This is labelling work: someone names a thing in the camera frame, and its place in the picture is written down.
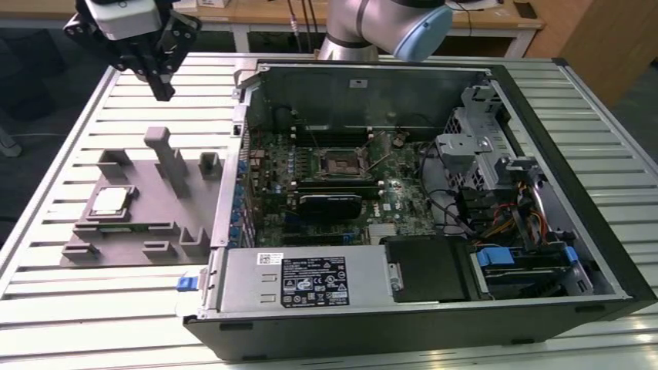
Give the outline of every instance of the blue latch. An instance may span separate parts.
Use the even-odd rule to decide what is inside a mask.
[[[177,279],[176,290],[177,291],[197,291],[199,277],[183,276]]]
[[[238,162],[238,174],[243,175],[247,173],[247,161],[242,160]]]
[[[228,229],[228,235],[230,235],[231,238],[239,237],[239,228],[238,227],[232,227],[231,229]]]
[[[575,249],[573,247],[566,247],[565,253],[566,253],[566,258],[569,258],[569,261],[573,264],[578,262],[578,254],[575,253]]]
[[[476,261],[480,267],[488,265],[514,264],[512,252],[506,247],[487,247],[476,252]]]

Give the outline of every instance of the floor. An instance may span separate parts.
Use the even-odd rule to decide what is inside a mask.
[[[0,245],[7,239],[13,223],[29,202],[47,168],[75,124],[84,104],[92,94],[105,65],[93,59],[60,35],[51,32],[68,69],[65,73],[44,79],[56,101],[51,115],[31,122],[15,121],[0,110],[0,126],[15,136],[23,146],[17,158],[0,156]],[[196,52],[234,52],[232,38],[227,32],[206,32],[195,44]],[[267,33],[251,40],[258,52],[296,52],[294,41],[286,35]],[[11,53],[0,41],[0,65],[15,65]],[[647,69],[626,94],[613,113],[625,124],[645,150],[658,161],[658,67]]]

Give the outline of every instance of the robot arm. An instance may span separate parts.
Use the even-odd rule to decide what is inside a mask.
[[[172,74],[201,26],[172,10],[175,1],[76,0],[77,13],[64,27],[67,36],[111,66],[135,72],[161,101],[173,96]]]
[[[200,31],[177,0],[76,0],[67,36],[119,71],[131,69],[168,101],[177,71]],[[378,47],[407,62],[436,50],[452,24],[446,0],[332,0],[320,59],[378,60]]]
[[[452,25],[446,0],[332,0],[320,59],[378,60],[378,47],[422,62]]]

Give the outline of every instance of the table leg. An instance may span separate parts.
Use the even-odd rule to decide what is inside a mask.
[[[234,32],[235,52],[248,52],[248,25],[231,25]]]
[[[535,33],[535,29],[519,30],[507,49],[507,53],[504,54],[504,58],[523,58],[527,48],[530,47],[530,43],[532,42],[532,38],[535,37]]]

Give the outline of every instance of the wooden table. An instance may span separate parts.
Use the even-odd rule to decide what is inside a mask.
[[[326,31],[327,0],[312,0],[320,31]],[[294,0],[298,22],[304,25],[302,0]],[[0,27],[59,28],[73,14],[73,0],[3,0],[0,3]],[[286,0],[232,0],[227,8],[199,7],[189,13],[204,22],[206,31],[234,33],[236,52],[248,52],[250,32],[290,32],[288,4]],[[535,33],[543,28],[539,19],[522,18],[512,1],[496,8],[471,12],[455,12],[448,35],[500,37],[512,39],[506,57],[520,58]]]

